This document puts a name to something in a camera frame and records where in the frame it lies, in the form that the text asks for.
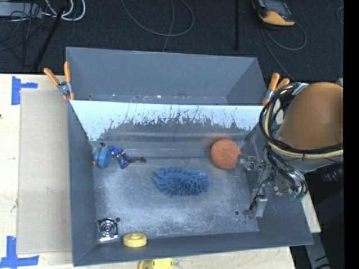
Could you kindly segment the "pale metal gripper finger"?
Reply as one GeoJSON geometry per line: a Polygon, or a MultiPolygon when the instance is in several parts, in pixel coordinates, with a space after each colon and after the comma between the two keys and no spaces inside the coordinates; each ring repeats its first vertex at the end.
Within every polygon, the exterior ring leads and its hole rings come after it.
{"type": "Polygon", "coordinates": [[[255,169],[256,157],[248,154],[239,154],[237,164],[243,166],[245,169],[255,169]]]}
{"type": "Polygon", "coordinates": [[[256,195],[250,203],[248,209],[243,210],[243,214],[248,219],[262,218],[266,206],[266,197],[262,194],[256,195]]]}

